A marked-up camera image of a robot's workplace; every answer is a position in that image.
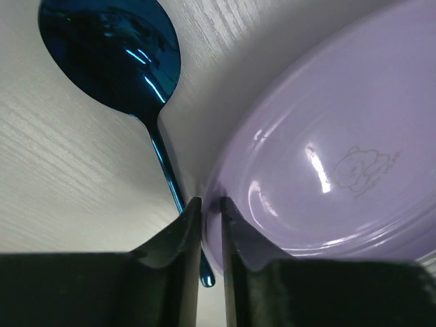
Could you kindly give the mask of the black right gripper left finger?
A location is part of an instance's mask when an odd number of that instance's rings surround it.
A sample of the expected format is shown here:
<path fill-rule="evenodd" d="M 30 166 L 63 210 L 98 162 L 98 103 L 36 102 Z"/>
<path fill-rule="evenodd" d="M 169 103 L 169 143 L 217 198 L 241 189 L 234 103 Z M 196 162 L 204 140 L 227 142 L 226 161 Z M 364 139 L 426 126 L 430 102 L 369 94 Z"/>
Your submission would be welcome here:
<path fill-rule="evenodd" d="M 129 252 L 4 253 L 2 326 L 194 326 L 201 206 Z"/>

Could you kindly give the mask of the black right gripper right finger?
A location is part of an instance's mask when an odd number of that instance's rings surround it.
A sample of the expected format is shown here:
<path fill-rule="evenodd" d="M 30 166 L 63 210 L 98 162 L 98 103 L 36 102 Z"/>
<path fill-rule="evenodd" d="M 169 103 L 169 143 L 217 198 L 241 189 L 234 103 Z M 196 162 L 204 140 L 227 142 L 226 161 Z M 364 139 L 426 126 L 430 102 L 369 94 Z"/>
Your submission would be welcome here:
<path fill-rule="evenodd" d="M 298 259 L 223 197 L 229 326 L 434 326 L 435 279 L 412 262 Z"/>

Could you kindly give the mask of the purple plastic plate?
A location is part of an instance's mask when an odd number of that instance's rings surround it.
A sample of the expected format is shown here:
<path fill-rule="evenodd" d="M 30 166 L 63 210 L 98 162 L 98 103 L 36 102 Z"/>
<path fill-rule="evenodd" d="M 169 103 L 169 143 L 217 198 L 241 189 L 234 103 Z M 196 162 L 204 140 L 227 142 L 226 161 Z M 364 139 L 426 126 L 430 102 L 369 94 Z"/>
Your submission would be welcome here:
<path fill-rule="evenodd" d="M 223 269 L 220 198 L 290 255 L 435 252 L 435 2 L 400 1 L 293 64 L 226 144 L 204 197 Z"/>

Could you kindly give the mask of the blue metal spoon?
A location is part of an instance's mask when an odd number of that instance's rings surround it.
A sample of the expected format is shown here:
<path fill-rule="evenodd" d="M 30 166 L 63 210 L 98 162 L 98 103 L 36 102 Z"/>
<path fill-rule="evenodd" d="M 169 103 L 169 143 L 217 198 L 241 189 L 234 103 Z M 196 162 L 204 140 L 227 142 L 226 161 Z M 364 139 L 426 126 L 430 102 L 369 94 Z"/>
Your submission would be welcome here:
<path fill-rule="evenodd" d="M 99 103 L 146 127 L 179 211 L 186 202 L 158 126 L 181 75 L 176 30 L 158 1 L 50 0 L 38 27 L 62 72 Z"/>

